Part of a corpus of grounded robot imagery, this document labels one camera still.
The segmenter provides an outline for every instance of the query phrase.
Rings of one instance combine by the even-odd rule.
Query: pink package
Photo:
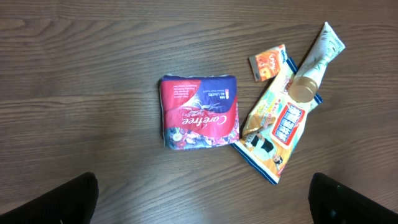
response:
[[[160,84],[165,145],[188,150],[239,140],[236,78],[166,75]]]

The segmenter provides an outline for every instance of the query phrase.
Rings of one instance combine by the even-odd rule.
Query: cream tube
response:
[[[335,31],[333,31],[329,23],[325,22],[317,41],[289,88],[290,97],[299,103],[311,101],[321,85],[329,62],[342,52],[344,48],[345,45],[338,38]]]

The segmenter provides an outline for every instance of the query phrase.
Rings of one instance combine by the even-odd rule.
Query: snack package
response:
[[[276,76],[286,60],[287,55],[284,44],[250,56],[249,61],[255,81],[262,82]]]
[[[166,75],[160,84],[165,145],[187,150],[239,139],[236,78]]]
[[[297,103],[287,93],[297,72],[289,58],[268,90],[249,113],[243,138],[233,146],[272,184],[277,184],[289,157],[304,131],[308,112],[322,103]]]

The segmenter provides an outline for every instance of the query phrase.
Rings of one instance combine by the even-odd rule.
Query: gold cap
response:
[[[289,96],[298,103],[308,103],[317,94],[317,83],[308,77],[300,77],[294,80],[289,88]]]

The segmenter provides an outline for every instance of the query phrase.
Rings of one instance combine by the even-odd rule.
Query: dark brown wood plank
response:
[[[323,172],[398,212],[395,1],[1,1],[0,213],[92,171],[92,223],[310,223]],[[231,147],[162,146],[158,80],[238,79],[241,123],[266,83],[247,57],[299,63],[330,21],[346,44],[279,185]]]

